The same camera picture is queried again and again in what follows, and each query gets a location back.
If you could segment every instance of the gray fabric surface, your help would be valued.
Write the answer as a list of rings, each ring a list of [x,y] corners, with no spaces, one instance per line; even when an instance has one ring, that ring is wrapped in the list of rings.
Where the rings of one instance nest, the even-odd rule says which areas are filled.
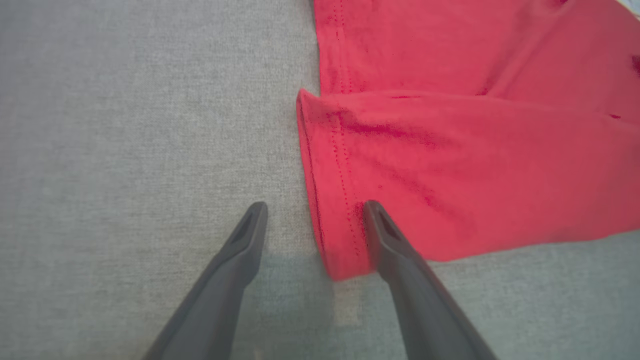
[[[269,204],[234,359],[402,359],[377,275],[334,284],[294,100],[309,0],[0,2],[0,358],[137,359]],[[502,359],[637,359],[640,235],[434,264]]]

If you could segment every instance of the stitched seam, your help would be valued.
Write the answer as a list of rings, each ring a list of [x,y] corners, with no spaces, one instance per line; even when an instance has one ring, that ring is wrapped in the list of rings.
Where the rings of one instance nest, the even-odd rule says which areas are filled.
[[[340,78],[340,93],[344,94],[344,83],[342,82],[342,44],[340,43],[340,25],[338,24],[338,11],[333,6],[333,19],[335,21],[335,41],[338,43],[338,77]]]
[[[342,121],[343,121],[342,112],[338,111],[337,115],[338,115],[338,126],[340,128],[340,139],[342,140],[342,153],[344,155],[344,162],[347,168],[349,178],[353,179],[353,176],[351,174],[351,164],[349,161],[349,155],[347,153],[347,145],[344,141],[344,126],[342,126]],[[355,191],[353,189],[353,184],[351,185],[351,198],[352,199],[356,198]],[[353,250],[355,250],[356,256],[360,256],[360,247],[358,246],[358,237],[356,236],[356,232],[353,228],[353,222],[349,218],[349,215],[347,215],[347,220],[349,220],[349,229],[351,230],[351,235],[353,235]]]
[[[353,249],[355,250],[356,256],[360,256],[360,251],[358,249],[357,246],[357,237],[356,237],[356,232],[353,229],[353,221],[351,221],[351,207],[349,206],[349,197],[347,196],[347,188],[345,186],[344,183],[344,175],[342,174],[342,168],[340,167],[340,161],[339,161],[339,149],[338,149],[338,142],[336,141],[336,137],[339,135],[337,129],[336,129],[336,125],[338,125],[338,127],[340,127],[340,131],[342,132],[342,134],[344,135],[344,132],[342,130],[342,126],[341,126],[341,115],[338,115],[338,121],[334,122],[331,120],[331,116],[332,114],[327,113],[326,117],[329,120],[329,122],[332,124],[332,133],[331,133],[331,141],[333,144],[333,153],[335,154],[335,163],[338,166],[338,174],[340,175],[340,184],[342,185],[342,194],[344,195],[344,205],[345,205],[345,209],[346,209],[346,214],[347,214],[347,222],[349,223],[349,230],[351,231],[351,235],[353,236]]]
[[[340,0],[340,19],[342,21],[342,37],[344,38],[345,34],[344,34],[344,6],[342,4],[342,0]],[[342,51],[342,46],[340,46],[340,53],[344,54],[344,52]],[[347,72],[347,80],[349,80],[349,94],[352,91],[352,86],[351,86],[351,70],[349,69],[349,66],[347,63],[344,64],[344,68]]]

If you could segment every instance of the red t-shirt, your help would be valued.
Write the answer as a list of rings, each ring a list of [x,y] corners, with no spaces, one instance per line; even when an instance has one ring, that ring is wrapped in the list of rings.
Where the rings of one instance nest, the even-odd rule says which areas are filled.
[[[640,227],[640,22],[614,0],[316,0],[298,127],[329,275],[362,204],[427,259]]]

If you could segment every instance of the red fabric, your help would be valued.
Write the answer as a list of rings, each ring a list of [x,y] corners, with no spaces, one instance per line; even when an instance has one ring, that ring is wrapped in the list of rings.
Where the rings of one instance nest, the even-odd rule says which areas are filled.
[[[372,270],[362,204],[427,259],[640,227],[640,22],[613,0],[316,0],[298,127],[335,280]]]

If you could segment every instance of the gray table surface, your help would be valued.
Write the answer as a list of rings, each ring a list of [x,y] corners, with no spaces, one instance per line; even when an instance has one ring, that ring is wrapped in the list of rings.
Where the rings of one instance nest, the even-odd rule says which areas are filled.
[[[137,359],[269,204],[234,359],[403,359],[377,275],[332,283],[295,97],[310,0],[0,1],[0,358]],[[501,359],[638,359],[640,234],[437,274]]]

